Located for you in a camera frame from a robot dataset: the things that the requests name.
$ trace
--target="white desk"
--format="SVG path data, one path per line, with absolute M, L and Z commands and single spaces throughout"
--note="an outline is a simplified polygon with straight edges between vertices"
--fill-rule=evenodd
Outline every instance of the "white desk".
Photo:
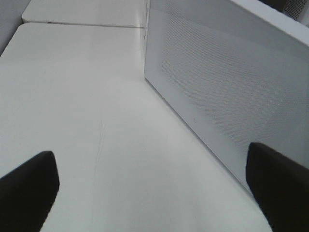
M 144 80 L 139 33 L 18 29 L 0 58 L 0 176 L 54 151 L 60 189 L 43 232 L 271 231 Z
M 31 0 L 24 22 L 143 27 L 144 0 Z

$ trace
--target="desk surface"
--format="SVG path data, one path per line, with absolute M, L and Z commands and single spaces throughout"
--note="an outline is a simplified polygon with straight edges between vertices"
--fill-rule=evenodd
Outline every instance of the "desk surface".
M 24 22 L 143 27 L 144 0 L 31 0 Z
M 43 232 L 270 232 L 143 78 L 141 29 L 22 25 L 0 57 L 0 176 L 53 150 Z

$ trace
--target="gray wall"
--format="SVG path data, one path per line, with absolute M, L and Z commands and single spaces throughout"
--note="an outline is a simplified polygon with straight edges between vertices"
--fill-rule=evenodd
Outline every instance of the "gray wall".
M 0 0 L 0 55 L 22 24 L 21 15 L 30 0 Z

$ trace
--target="metal mesh panel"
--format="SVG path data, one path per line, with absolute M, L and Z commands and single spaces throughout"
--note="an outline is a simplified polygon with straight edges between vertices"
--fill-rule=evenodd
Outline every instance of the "metal mesh panel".
M 308 0 L 289 0 L 283 9 L 283 13 L 297 20 L 307 1 Z
M 309 167 L 308 61 L 229 0 L 151 3 L 145 77 L 246 187 L 253 141 Z

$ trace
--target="white table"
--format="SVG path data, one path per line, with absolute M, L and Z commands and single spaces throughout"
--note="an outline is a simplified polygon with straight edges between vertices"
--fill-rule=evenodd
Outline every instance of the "white table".
M 43 232 L 270 232 L 145 81 L 139 33 L 18 29 L 0 58 L 0 176 L 53 150 L 60 189 Z
M 143 27 L 144 0 L 31 0 L 24 22 Z

